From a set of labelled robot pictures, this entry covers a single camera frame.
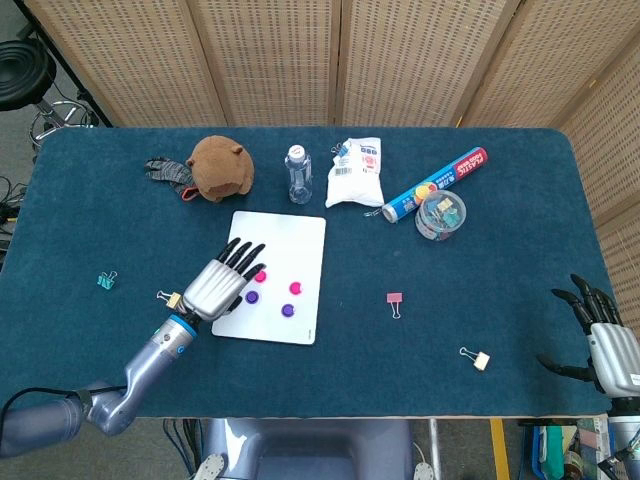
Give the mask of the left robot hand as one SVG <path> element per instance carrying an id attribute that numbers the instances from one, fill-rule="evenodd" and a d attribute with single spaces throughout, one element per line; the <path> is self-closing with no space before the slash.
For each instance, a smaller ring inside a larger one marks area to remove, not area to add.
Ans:
<path id="1" fill-rule="evenodd" d="M 182 310 L 208 322 L 231 312 L 245 287 L 264 270 L 257 257 L 265 247 L 240 237 L 230 240 L 186 288 Z"/>

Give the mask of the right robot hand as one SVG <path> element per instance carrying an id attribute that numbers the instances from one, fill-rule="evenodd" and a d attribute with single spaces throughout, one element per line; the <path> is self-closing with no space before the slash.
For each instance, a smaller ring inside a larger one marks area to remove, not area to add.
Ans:
<path id="1" fill-rule="evenodd" d="M 639 396 L 639 341 L 621 319 L 614 300 L 573 273 L 571 281 L 580 294 L 554 289 L 552 294 L 568 304 L 587 340 L 590 356 L 585 367 L 561 365 L 538 354 L 548 371 L 592 383 L 611 400 Z"/>

